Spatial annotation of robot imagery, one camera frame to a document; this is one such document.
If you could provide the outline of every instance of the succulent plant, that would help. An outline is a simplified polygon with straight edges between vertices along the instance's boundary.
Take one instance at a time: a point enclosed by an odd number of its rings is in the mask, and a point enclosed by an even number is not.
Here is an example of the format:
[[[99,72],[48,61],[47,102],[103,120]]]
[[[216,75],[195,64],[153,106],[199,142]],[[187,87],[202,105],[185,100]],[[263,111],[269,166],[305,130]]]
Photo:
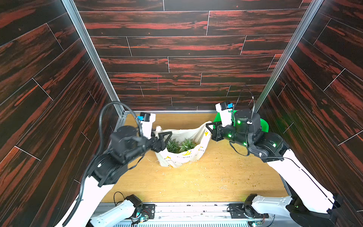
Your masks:
[[[179,153],[193,149],[196,146],[196,144],[193,143],[190,139],[184,140],[181,144],[182,145],[180,146]]]
[[[168,152],[174,153],[174,154],[178,154],[180,153],[180,147],[178,142],[174,140],[169,140],[168,144],[166,145],[166,148],[168,149]]]

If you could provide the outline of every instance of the plastic bag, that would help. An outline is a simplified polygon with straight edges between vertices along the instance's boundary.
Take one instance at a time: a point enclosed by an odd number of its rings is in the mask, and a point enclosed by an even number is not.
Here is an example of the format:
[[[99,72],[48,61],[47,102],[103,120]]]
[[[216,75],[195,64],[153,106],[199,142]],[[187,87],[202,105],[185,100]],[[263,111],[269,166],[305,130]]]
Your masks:
[[[199,128],[196,129],[167,129],[162,130],[160,126],[156,127],[155,134],[158,135],[160,132],[172,131],[173,134],[170,140],[176,139],[177,142],[181,143],[185,139],[190,139],[197,145],[195,148],[181,152],[179,154],[174,154],[165,150],[156,153],[161,166],[167,167],[179,167],[183,163],[193,162],[199,160],[204,154],[209,140],[211,139],[211,132],[206,128],[205,124],[211,121],[205,122]]]

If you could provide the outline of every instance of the dark wood paneling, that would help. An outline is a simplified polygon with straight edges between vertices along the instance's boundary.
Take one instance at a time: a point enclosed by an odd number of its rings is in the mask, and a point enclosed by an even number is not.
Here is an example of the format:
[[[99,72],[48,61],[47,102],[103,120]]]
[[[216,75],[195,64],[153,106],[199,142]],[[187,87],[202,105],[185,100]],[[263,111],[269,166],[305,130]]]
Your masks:
[[[201,73],[107,73],[114,86],[200,85]]]
[[[79,168],[77,170],[77,173],[74,175],[74,179],[77,180],[78,182],[81,182],[83,173],[85,172],[87,165],[89,164],[89,162],[93,158],[93,155],[98,150],[98,146],[99,146],[99,143],[100,143],[98,128],[97,128],[97,131],[96,131],[94,137],[90,138],[90,140],[91,140],[91,144],[88,146],[87,152],[84,155],[82,163],[79,164]],[[106,143],[109,143],[109,140],[110,140],[109,137],[105,138]]]
[[[314,45],[363,79],[363,32],[330,20]]]
[[[47,227],[54,224],[90,143],[84,135],[78,136],[30,227]]]
[[[38,73],[34,79],[50,97],[55,99],[88,60],[87,51],[81,39],[78,39]]]
[[[334,139],[336,144],[362,129],[314,84],[293,60],[287,62],[280,76],[294,90],[300,100],[299,105],[308,108],[320,127]]]
[[[100,94],[100,99],[98,100],[97,104],[93,105],[92,109],[88,112],[88,116],[86,117],[87,122],[86,122],[84,128],[82,129],[82,132],[90,141],[92,141],[92,138],[95,136],[95,134],[98,130],[98,119],[99,119],[99,114],[101,112],[101,109],[104,107],[105,104],[107,104],[109,102],[111,102],[111,100],[108,97],[108,94],[104,89],[102,91],[102,93]],[[103,117],[103,121],[102,121],[102,123],[103,123],[102,126],[104,129],[110,125],[111,119],[109,117],[111,117],[111,118],[114,117],[114,116],[112,116],[112,110],[110,110],[111,108],[112,107],[109,107],[109,109],[106,110],[106,112],[104,113],[104,117]]]
[[[18,147],[42,159],[57,136],[54,132],[61,131],[77,106],[82,102],[92,81],[97,77],[93,64],[88,62],[60,97],[52,103],[50,108],[17,143]]]
[[[282,91],[279,100],[294,124],[282,136],[292,147],[299,161],[309,171],[315,172],[311,174],[319,183],[332,193],[345,196],[356,210],[361,210],[362,173],[351,167],[347,155],[326,135],[316,118],[310,114],[310,110],[289,85]]]
[[[280,95],[284,87],[286,86],[285,81],[282,79],[282,77],[278,77],[274,85],[272,86],[272,90],[275,92],[277,97]]]
[[[300,4],[300,0],[164,0],[167,11],[296,9]]]
[[[128,37],[133,56],[239,55],[246,36]]]
[[[133,110],[156,111],[156,110],[197,110],[197,106],[133,106]]]
[[[142,93],[145,97],[210,97],[226,96],[228,89],[229,86],[143,86]]]
[[[30,80],[0,105],[0,160],[26,134],[52,100]]]
[[[110,135],[113,133],[113,129],[111,128],[111,126],[108,126],[104,131],[104,135],[105,135],[105,142],[103,144],[103,149],[102,150],[106,150],[109,147],[110,144]]]
[[[208,35],[268,35],[294,33],[305,9],[211,11]]]
[[[311,44],[314,44],[329,20],[330,17],[317,12],[302,37]]]
[[[103,85],[99,77],[91,85],[89,92],[91,93],[96,103],[100,103],[102,99],[104,99],[104,96],[108,96],[105,86]]]
[[[359,0],[324,1],[319,11],[363,31],[362,2]]]
[[[347,202],[343,201],[338,213],[336,227],[355,227],[363,226],[363,212],[356,212],[354,208]]]
[[[0,220],[28,178],[35,171],[39,160],[13,147],[0,162]]]
[[[0,3],[0,46],[65,12],[59,0],[3,1]]]
[[[363,81],[344,70],[325,93],[363,127]]]
[[[166,57],[105,57],[101,61],[107,72],[118,73],[167,73]]]
[[[261,114],[261,111],[259,111],[259,113],[263,119],[268,119],[269,131],[272,129],[282,135],[293,121],[283,108],[274,91],[269,92],[267,98],[263,102],[263,106],[264,114]]]
[[[173,106],[215,106],[217,103],[229,101],[236,103],[237,96],[234,97],[176,97],[172,98]],[[237,106],[248,106],[251,96],[241,96]]]
[[[163,0],[75,0],[79,11],[163,11]]]
[[[169,57],[170,72],[238,72],[267,70],[273,55]]]
[[[114,86],[118,97],[143,97],[141,86]]]
[[[298,43],[291,59],[324,90],[344,69],[335,61],[316,49],[303,38]]]
[[[363,173],[363,132],[345,141],[340,147],[354,166]]]
[[[91,36],[204,36],[206,12],[80,12]]]
[[[119,97],[120,102],[128,106],[171,106],[171,98],[139,98],[139,97]]]
[[[67,49],[79,39],[79,35],[70,20],[68,13],[48,22],[48,25],[63,50]]]
[[[1,46],[0,103],[62,51],[46,24]]]
[[[272,61],[270,63],[270,66],[269,66],[268,70],[273,70],[276,67],[276,65],[277,65],[278,61],[280,60],[281,56],[282,56],[282,54],[275,54],[275,56],[273,57],[273,59],[272,59]]]
[[[81,186],[80,183],[78,183],[76,181],[72,182],[72,185],[68,191],[67,197],[64,199],[64,203],[63,203],[61,209],[59,210],[58,216],[55,219],[54,224],[51,226],[55,226],[56,224],[58,224],[60,222],[60,220],[64,217],[64,215],[67,213],[69,207],[72,205],[72,203],[78,196],[80,186]]]
[[[265,87],[265,84],[259,84],[259,85],[232,85],[229,88],[228,96],[239,96],[240,93],[241,93],[241,96],[250,96],[251,97],[250,91],[252,92],[252,95],[258,96],[258,95],[261,94],[264,87]]]
[[[203,73],[201,85],[266,84],[272,71]]]
[[[247,36],[241,54],[282,54],[292,34]]]
[[[59,176],[59,174],[64,174],[61,169],[63,164],[66,162],[67,157],[70,157],[75,161],[77,160],[77,158],[73,157],[71,151],[77,142],[78,136],[81,135],[81,129],[84,127],[86,122],[86,116],[94,104],[95,102],[87,92],[86,96],[81,98],[76,110],[70,116],[67,124],[59,131],[59,134],[54,141],[52,138],[56,133],[48,133],[45,127],[42,128],[43,130],[40,131],[41,133],[37,131],[39,134],[38,137],[40,137],[40,140],[38,141],[44,141],[44,139],[41,138],[41,136],[43,136],[50,140],[50,142],[39,142],[39,146],[41,148],[35,153],[41,153],[44,148],[46,149],[49,147],[49,144],[51,144],[51,146],[47,149],[48,151],[43,155],[42,161],[37,166],[35,170],[37,174],[33,174],[29,178],[24,186],[24,190],[19,193],[16,202],[13,202],[5,213],[4,218],[1,220],[1,224],[5,226],[30,225],[38,210],[42,206],[43,201],[45,200],[57,176]]]
[[[300,5],[300,9],[306,9],[309,7],[310,3],[312,0],[302,0],[301,5]]]
[[[131,56],[126,37],[91,36],[99,56]]]

